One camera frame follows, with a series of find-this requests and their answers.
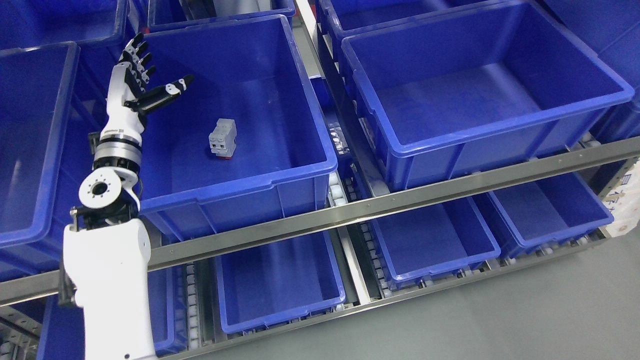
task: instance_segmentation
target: blue plastic bin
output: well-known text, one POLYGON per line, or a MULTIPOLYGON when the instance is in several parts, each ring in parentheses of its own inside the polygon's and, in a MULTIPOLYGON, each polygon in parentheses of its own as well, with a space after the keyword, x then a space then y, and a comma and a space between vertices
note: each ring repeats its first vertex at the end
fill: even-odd
POLYGON ((326 231, 218 256, 212 262, 222 330, 227 334, 265 329, 345 301, 326 231))
POLYGON ((392 190, 564 150, 634 94, 521 0, 354 35, 342 48, 392 190))
POLYGON ((45 302, 42 299, 34 299, 12 304, 13 310, 19 311, 37 323, 44 321, 45 302))
POLYGON ((285 15, 291 19, 296 14, 296 7, 293 0, 272 0, 273 10, 255 13, 244 13, 232 16, 210 17, 207 19, 187 20, 180 6, 179 0, 149 0, 149 18, 148 27, 151 32, 182 29, 187 26, 208 24, 210 22, 219 22, 226 20, 250 19, 252 17, 267 15, 285 15))
POLYGON ((316 13, 322 33, 331 37, 333 60, 339 63, 343 73, 347 66, 340 45, 348 36, 502 1, 316 0, 316 13))
POLYGON ((640 2, 545 0, 548 7, 636 90, 591 129, 601 142, 640 135, 640 2))
POLYGON ((0 281, 58 268, 93 162, 86 136, 98 130, 76 101, 78 52, 70 42, 0 51, 0 86, 10 89, 0 92, 0 281))
MULTIPOLYGON (((187 347, 189 334, 182 276, 180 266, 149 273, 151 328, 158 356, 175 354, 187 347)), ((83 311, 77 307, 58 307, 57 295, 47 300, 36 356, 36 360, 51 359, 84 359, 83 311)))
POLYGON ((159 69, 152 85, 195 80, 148 118, 144 217, 182 241, 324 207, 337 159, 284 16, 146 39, 159 69), (209 150, 218 118, 236 121, 231 160, 209 150))
POLYGON ((149 0, 131 0, 131 4, 135 7, 140 16, 139 28, 146 28, 148 25, 147 17, 149 14, 149 0))
POLYGON ((500 247, 474 201, 458 199, 371 220, 390 289, 477 268, 500 247))
POLYGON ((80 71, 95 82, 79 92, 82 101, 94 99, 93 86, 106 97, 111 68, 140 26, 129 0, 4 0, 0 14, 0 49, 64 41, 80 45, 80 71))
POLYGON ((613 222, 602 201, 577 174, 565 174, 474 196, 502 257, 580 238, 613 222))

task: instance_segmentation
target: robotic hand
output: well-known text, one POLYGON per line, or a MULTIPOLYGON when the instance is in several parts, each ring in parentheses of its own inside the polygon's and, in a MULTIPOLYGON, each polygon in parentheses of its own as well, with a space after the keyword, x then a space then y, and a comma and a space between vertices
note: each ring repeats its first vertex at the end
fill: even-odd
POLYGON ((109 121, 90 134, 93 172, 80 185, 82 206, 71 209, 73 224, 64 232, 59 303, 84 309, 87 360, 157 359, 147 288, 151 249, 133 187, 147 115, 178 98, 193 76, 147 91, 156 69, 145 69, 151 60, 150 53, 142 56, 147 46, 136 35, 111 71, 109 121), (107 345, 114 335, 118 341, 107 345))

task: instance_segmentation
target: electrical terminal block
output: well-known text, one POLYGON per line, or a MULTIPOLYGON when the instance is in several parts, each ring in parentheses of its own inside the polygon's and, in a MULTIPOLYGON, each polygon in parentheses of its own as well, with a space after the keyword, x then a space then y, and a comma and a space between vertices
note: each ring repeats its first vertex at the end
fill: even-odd
POLYGON ((233 119, 218 119, 216 128, 209 134, 211 153, 219 158, 230 159, 236 151, 236 122, 233 119))

